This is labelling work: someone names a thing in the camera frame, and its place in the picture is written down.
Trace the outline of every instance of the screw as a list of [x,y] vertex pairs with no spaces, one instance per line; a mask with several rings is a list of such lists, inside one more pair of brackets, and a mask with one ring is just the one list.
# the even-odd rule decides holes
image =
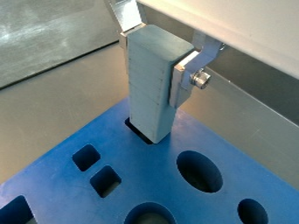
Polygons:
[[220,44],[218,50],[222,51],[225,49],[226,45],[224,43]]
[[190,84],[198,89],[204,89],[208,86],[209,80],[210,76],[202,72],[202,69],[190,75]]

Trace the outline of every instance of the gray floor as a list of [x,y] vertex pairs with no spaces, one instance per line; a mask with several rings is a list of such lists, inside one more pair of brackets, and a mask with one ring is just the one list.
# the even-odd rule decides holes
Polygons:
[[117,40],[102,0],[0,5],[0,88]]

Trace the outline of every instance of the square cutout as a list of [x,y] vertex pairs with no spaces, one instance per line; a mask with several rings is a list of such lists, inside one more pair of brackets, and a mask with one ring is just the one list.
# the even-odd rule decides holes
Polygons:
[[121,179],[110,166],[106,165],[90,178],[89,183],[100,198],[105,198],[120,185]]
[[36,223],[33,213],[24,196],[18,196],[0,209],[0,223],[26,224],[28,222]]
[[100,160],[100,155],[97,150],[90,144],[86,144],[73,155],[72,161],[84,172],[97,161]]

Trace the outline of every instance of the metal plate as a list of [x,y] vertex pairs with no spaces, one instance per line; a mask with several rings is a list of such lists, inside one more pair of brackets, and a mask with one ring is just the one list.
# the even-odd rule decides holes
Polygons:
[[295,0],[137,0],[299,79]]
[[[299,192],[185,113],[177,111],[170,135],[150,145],[125,126],[126,118],[124,100],[0,185],[4,219],[21,217],[20,209],[10,210],[12,217],[4,208],[22,195],[41,224],[126,224],[136,210],[161,214],[172,224],[241,223],[244,199],[261,205],[269,223],[297,223]],[[182,157],[185,152],[194,157]],[[201,159],[194,164],[202,176],[218,170],[213,193],[192,187],[180,174],[180,163],[193,158]],[[100,187],[113,181],[102,195]]]
[[117,40],[101,0],[0,5],[0,88]]
[[126,32],[142,23],[134,0],[105,0],[105,4],[118,32]]

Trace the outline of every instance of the metal bracket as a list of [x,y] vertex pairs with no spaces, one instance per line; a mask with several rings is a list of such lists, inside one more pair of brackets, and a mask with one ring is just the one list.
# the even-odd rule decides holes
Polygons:
[[104,2],[108,13],[114,20],[118,45],[124,49],[126,70],[126,34],[145,27],[145,13],[142,5],[136,0],[104,0]]
[[192,44],[200,51],[193,51],[174,66],[172,70],[172,87],[169,104],[173,108],[178,108],[185,100],[190,97],[192,86],[200,89],[206,87],[209,75],[202,72],[202,68],[217,57],[221,49],[221,42],[214,38],[198,35],[194,32]]
[[[136,0],[105,0],[105,4],[117,25],[118,44],[124,49],[126,67],[126,34],[145,27],[142,5]],[[193,32],[192,44],[200,51],[193,51],[172,70],[169,105],[176,109],[189,98],[192,86],[200,89],[206,87],[209,75],[201,69],[216,58],[221,48],[221,43],[200,31]]]

